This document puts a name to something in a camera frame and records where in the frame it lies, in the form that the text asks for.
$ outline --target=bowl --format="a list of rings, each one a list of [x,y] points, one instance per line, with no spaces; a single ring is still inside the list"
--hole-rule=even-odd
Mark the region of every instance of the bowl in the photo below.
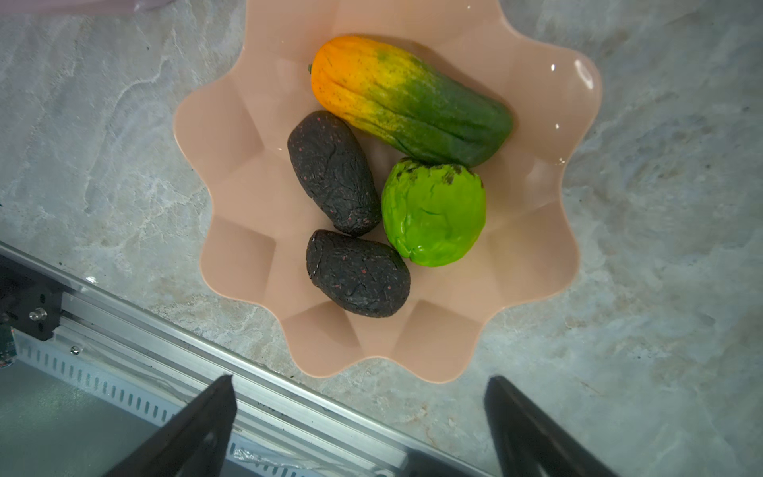
[[[286,148],[294,127],[321,109],[307,66],[343,34],[402,47],[502,101],[517,120],[505,145],[475,170],[488,198],[477,243],[447,266],[408,263],[410,297],[382,319],[344,311],[307,276],[308,239],[332,227],[300,187]],[[178,145],[213,205],[204,280],[220,295],[270,310],[308,375],[383,357],[427,381],[451,381],[491,317],[574,279],[580,257],[562,207],[562,176],[601,95],[588,58],[519,34],[496,0],[250,0],[236,65],[190,94],[175,115]],[[402,153],[355,132],[381,191]],[[381,225],[365,238],[386,241]]]

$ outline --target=screw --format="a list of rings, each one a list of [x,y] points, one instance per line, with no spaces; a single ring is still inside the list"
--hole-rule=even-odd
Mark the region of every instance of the screw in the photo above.
[[[29,312],[29,319],[32,321],[42,321],[47,316],[47,311],[42,308],[35,308]]]

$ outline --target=papaya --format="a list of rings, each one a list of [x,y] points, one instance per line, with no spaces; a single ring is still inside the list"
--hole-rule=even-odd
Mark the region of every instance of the papaya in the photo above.
[[[334,38],[310,72],[324,108],[421,162],[477,166],[512,131],[505,105],[390,44]]]

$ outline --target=avocado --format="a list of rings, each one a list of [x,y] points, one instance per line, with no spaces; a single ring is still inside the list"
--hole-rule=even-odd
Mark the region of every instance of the avocado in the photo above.
[[[485,187],[464,166],[403,159],[392,168],[381,196],[389,243],[419,265],[455,262],[485,226]]]
[[[288,137],[299,183],[337,230],[358,237],[382,221],[382,204],[363,149],[328,111],[310,113]]]
[[[307,274],[337,305],[369,317],[393,315],[410,291],[408,267],[392,247],[329,230],[310,237]]]

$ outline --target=metal bracket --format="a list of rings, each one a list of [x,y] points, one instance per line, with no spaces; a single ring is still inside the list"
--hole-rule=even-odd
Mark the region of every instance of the metal bracket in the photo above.
[[[0,317],[13,328],[40,341],[52,338],[62,293],[53,280],[0,256]]]

